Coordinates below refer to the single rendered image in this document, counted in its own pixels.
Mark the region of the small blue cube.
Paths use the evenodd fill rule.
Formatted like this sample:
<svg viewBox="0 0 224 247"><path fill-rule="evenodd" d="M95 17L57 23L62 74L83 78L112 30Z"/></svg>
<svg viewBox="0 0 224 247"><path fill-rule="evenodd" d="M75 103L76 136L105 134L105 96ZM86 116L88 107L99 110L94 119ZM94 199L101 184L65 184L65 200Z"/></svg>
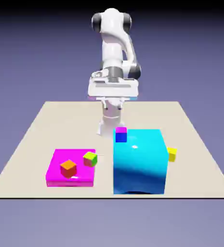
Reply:
<svg viewBox="0 0 224 247"><path fill-rule="evenodd" d="M116 142L127 142L127 127L119 126L115 129Z"/></svg>

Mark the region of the small green cube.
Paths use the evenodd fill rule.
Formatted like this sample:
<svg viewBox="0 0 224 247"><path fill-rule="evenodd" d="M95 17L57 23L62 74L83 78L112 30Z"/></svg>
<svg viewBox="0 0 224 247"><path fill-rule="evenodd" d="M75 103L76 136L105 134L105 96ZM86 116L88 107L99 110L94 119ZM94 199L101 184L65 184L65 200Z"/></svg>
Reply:
<svg viewBox="0 0 224 247"><path fill-rule="evenodd" d="M97 161L98 161L98 157L96 153L89 151L85 153L83 156L83 163L85 166L93 167L97 164Z"/></svg>

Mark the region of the large cyan box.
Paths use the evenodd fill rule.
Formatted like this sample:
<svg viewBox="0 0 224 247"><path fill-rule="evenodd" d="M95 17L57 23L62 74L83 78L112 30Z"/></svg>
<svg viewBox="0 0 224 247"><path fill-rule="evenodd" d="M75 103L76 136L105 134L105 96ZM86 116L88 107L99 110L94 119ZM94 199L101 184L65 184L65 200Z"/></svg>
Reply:
<svg viewBox="0 0 224 247"><path fill-rule="evenodd" d="M164 194L169 154L159 129L113 133L114 194Z"/></svg>

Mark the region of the large magenta box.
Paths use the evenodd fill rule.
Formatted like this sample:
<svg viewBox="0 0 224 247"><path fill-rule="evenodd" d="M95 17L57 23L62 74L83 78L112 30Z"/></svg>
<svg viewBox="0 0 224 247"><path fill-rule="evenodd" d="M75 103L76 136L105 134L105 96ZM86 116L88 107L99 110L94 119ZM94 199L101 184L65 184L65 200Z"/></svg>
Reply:
<svg viewBox="0 0 224 247"><path fill-rule="evenodd" d="M89 151L96 153L95 149L56 149L45 176L47 186L92 187L95 168L83 163L83 156ZM60 164L66 160L71 160L77 165L77 174L71 178L65 178L60 171Z"/></svg>

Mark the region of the small yellow cube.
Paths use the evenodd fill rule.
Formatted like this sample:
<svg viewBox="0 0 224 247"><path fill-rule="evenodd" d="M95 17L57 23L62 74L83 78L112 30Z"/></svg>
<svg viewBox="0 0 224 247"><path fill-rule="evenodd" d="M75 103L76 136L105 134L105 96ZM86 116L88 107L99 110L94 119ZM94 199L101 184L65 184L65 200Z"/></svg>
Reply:
<svg viewBox="0 0 224 247"><path fill-rule="evenodd" d="M176 159L177 149L176 148L170 148L167 147L167 151L169 154L169 162L174 162Z"/></svg>

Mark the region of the small orange cube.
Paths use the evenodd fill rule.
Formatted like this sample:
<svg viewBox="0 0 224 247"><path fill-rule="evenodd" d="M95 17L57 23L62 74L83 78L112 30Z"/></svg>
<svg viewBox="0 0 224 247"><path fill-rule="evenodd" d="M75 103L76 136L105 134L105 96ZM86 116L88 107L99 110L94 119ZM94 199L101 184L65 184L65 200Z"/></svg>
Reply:
<svg viewBox="0 0 224 247"><path fill-rule="evenodd" d="M65 178L71 178L77 174L77 165L71 160L66 160L60 164L60 171Z"/></svg>

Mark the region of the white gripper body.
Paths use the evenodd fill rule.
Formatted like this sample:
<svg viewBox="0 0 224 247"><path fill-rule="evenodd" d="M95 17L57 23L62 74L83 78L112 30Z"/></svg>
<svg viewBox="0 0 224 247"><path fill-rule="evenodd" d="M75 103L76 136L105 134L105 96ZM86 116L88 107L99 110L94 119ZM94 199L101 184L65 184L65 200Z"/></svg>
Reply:
<svg viewBox="0 0 224 247"><path fill-rule="evenodd" d="M109 82L107 77L90 78L88 96L92 98L137 98L139 82L119 78L118 82Z"/></svg>

